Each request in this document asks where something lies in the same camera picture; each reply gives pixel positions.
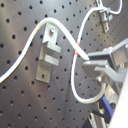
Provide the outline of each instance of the dark perforated panel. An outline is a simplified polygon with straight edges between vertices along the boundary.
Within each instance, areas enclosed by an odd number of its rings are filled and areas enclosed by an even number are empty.
[[[117,0],[103,0],[104,6],[116,10]],[[110,30],[104,34],[99,14],[93,13],[86,24],[81,47],[84,51],[100,51],[114,46],[127,37],[128,1],[123,0],[120,15],[113,16]],[[7,71],[21,54],[37,23],[45,17],[61,21],[75,40],[87,11],[96,6],[95,0],[0,0],[0,75]],[[74,50],[59,30],[55,54],[59,66],[52,68],[49,84],[35,80],[43,26],[33,39],[29,51],[12,75],[0,84],[1,128],[80,128],[95,104],[83,105],[74,98],[70,86],[70,70]],[[99,87],[81,68],[78,57],[75,84],[81,97],[96,95]]]

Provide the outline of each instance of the hole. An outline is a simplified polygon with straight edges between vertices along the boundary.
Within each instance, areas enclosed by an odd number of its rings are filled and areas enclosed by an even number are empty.
[[[14,105],[14,102],[13,101],[10,101],[10,105],[13,106]]]
[[[70,52],[70,49],[68,49],[67,52]]]
[[[47,18],[48,17],[48,15],[47,14],[45,14],[45,18]]]
[[[22,51],[19,51],[18,54],[21,55]]]
[[[48,89],[48,90],[50,89],[50,85],[47,86],[47,89]]]
[[[52,122],[52,117],[49,118],[49,121]]]
[[[38,20],[35,20],[35,24],[38,24]]]
[[[66,68],[64,69],[64,72],[67,72],[67,69]]]
[[[19,120],[21,119],[21,114],[18,115],[18,119],[19,119]]]
[[[56,9],[54,9],[54,13],[56,13],[57,11],[56,11]]]
[[[69,113],[72,113],[72,109],[69,110]]]
[[[32,8],[33,8],[33,7],[32,7],[32,5],[30,5],[30,6],[29,6],[29,9],[31,9],[31,10],[32,10]]]
[[[57,81],[59,80],[59,76],[56,77],[56,80],[57,80]]]
[[[53,102],[55,102],[55,101],[56,101],[56,98],[55,98],[55,97],[53,97],[53,99],[52,99],[52,100],[53,100]]]
[[[24,96],[24,91],[21,91],[21,95]]]
[[[17,80],[17,76],[14,76],[14,80],[15,80],[15,81]]]
[[[62,56],[60,56],[60,59],[62,59],[63,57]]]
[[[31,82],[31,85],[35,85],[35,81],[32,81],[32,82]]]
[[[26,71],[28,70],[28,66],[25,67],[25,70],[26,70]]]
[[[62,93],[64,92],[64,89],[63,89],[63,88],[61,89],[61,92],[62,92]]]
[[[64,9],[64,5],[62,5],[62,8]]]
[[[11,124],[8,124],[8,128],[11,128]]]
[[[65,119],[63,118],[63,119],[62,119],[62,122],[64,122],[64,120],[65,120]]]
[[[60,108],[58,108],[58,110],[57,110],[59,113],[60,113]]]
[[[1,7],[2,7],[2,8],[4,7],[4,3],[1,4]]]
[[[15,39],[16,39],[16,35],[12,35],[12,39],[14,39],[14,40],[15,40]]]
[[[4,44],[0,44],[0,47],[3,48],[4,47]]]
[[[27,31],[27,27],[24,27],[24,31]]]
[[[67,99],[65,100],[65,103],[68,103],[68,100]]]
[[[66,21],[69,21],[69,19],[68,19],[68,18],[66,18]]]
[[[35,116],[34,120],[35,120],[35,121],[37,121],[37,120],[38,120],[38,117],[37,117],[37,116]]]
[[[11,61],[10,60],[7,60],[7,64],[10,64],[11,63]]]
[[[40,4],[43,4],[43,1],[42,0],[40,1]]]
[[[42,74],[41,78],[42,78],[42,79],[44,79],[44,77],[45,77],[45,75],[44,75],[44,74]]]
[[[19,15],[19,16],[21,16],[21,15],[22,15],[22,13],[21,13],[21,12],[18,12],[18,15]]]
[[[31,109],[31,107],[32,107],[31,104],[29,104],[29,105],[28,105],[28,109]]]
[[[41,95],[40,94],[38,95],[38,99],[41,99]]]
[[[3,86],[3,91],[6,91],[6,86]]]
[[[46,106],[44,107],[44,111],[47,111],[47,107]]]
[[[3,115],[3,111],[0,111],[0,116],[2,116]]]
[[[10,19],[6,19],[6,23],[10,23]]]

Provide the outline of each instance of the white cable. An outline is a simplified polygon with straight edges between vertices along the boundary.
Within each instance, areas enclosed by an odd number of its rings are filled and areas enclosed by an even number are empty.
[[[80,102],[80,103],[83,103],[83,104],[91,104],[91,103],[94,103],[96,101],[98,101],[104,94],[105,92],[105,88],[106,88],[106,84],[103,83],[101,85],[101,90],[99,92],[98,95],[96,95],[95,97],[93,98],[89,98],[89,99],[83,99],[81,97],[78,96],[77,92],[76,92],[76,89],[75,89],[75,84],[74,84],[74,75],[75,75],[75,65],[76,65],[76,59],[77,59],[77,55],[75,54],[74,55],[74,58],[73,58],[73,64],[72,64],[72,70],[71,70],[71,88],[72,88],[72,92],[73,92],[73,95],[74,97]]]
[[[111,14],[114,14],[114,15],[118,15],[120,14],[121,10],[122,10],[122,6],[123,6],[123,0],[120,0],[120,7],[118,9],[118,11],[110,11]]]
[[[93,7],[93,8],[91,8],[91,9],[87,12],[86,16],[84,17],[84,19],[83,19],[83,21],[82,21],[82,24],[81,24],[81,27],[80,27],[80,31],[79,31],[79,34],[78,34],[77,42],[80,43],[80,41],[81,41],[81,37],[82,37],[83,30],[84,30],[84,26],[85,26],[85,24],[86,24],[86,22],[87,22],[89,16],[90,16],[93,12],[99,11],[99,10],[107,10],[107,8],[106,8],[106,7],[102,7],[102,6],[101,6],[101,7]]]
[[[84,60],[88,60],[88,55],[77,45],[76,41],[74,40],[74,38],[72,37],[72,35],[70,34],[70,32],[65,28],[65,26],[59,22],[58,20],[54,19],[54,18],[46,18],[42,21],[40,21],[40,23],[36,26],[36,28],[33,30],[33,32],[31,33],[30,37],[28,38],[28,41],[21,53],[21,55],[18,57],[18,59],[15,61],[15,63],[11,66],[11,68],[0,77],[0,83],[2,83],[7,77],[9,77],[9,75],[11,75],[11,73],[18,67],[18,65],[21,63],[22,59],[24,58],[24,56],[26,55],[28,48],[35,36],[35,34],[37,33],[37,31],[46,23],[52,23],[55,24],[58,28],[60,28],[60,30],[64,33],[64,35],[66,36],[66,38],[69,40],[69,42],[71,43],[71,45],[73,46],[73,48],[79,53],[79,55],[84,59]]]
[[[88,13],[84,17],[83,22],[81,24],[77,42],[80,43],[80,41],[81,41],[81,37],[82,37],[83,30],[84,30],[84,26],[85,26],[89,16],[91,15],[91,13],[94,12],[94,11],[99,11],[99,10],[107,10],[107,8],[106,7],[93,7],[88,11]],[[94,103],[94,102],[98,101],[103,96],[103,94],[105,92],[106,84],[103,84],[101,86],[101,91],[99,92],[99,94],[97,94],[97,96],[95,96],[93,98],[83,99],[83,98],[79,97],[77,92],[76,92],[76,89],[75,89],[75,80],[74,80],[74,74],[75,74],[74,72],[75,72],[76,60],[77,60],[77,55],[74,54],[73,64],[72,64],[72,69],[71,69],[71,88],[72,88],[73,95],[76,98],[76,100],[78,100],[80,103],[83,103],[83,104]]]

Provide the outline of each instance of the bolt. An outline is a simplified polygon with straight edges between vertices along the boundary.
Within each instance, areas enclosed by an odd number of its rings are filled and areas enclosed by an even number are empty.
[[[54,33],[54,32],[55,32],[55,27],[52,26],[52,27],[51,27],[51,33]]]

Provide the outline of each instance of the metal bracket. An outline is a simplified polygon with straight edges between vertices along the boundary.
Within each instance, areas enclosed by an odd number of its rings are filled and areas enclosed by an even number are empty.
[[[39,56],[36,80],[49,83],[52,66],[59,65],[59,60],[53,57],[54,52],[61,52],[61,48],[56,45],[57,34],[58,29],[47,23]]]
[[[96,0],[96,3],[98,7],[103,6],[102,0]],[[109,30],[108,22],[113,18],[112,15],[107,17],[107,14],[109,14],[109,12],[110,12],[110,8],[108,8],[106,11],[104,10],[99,11],[104,33],[106,33]]]

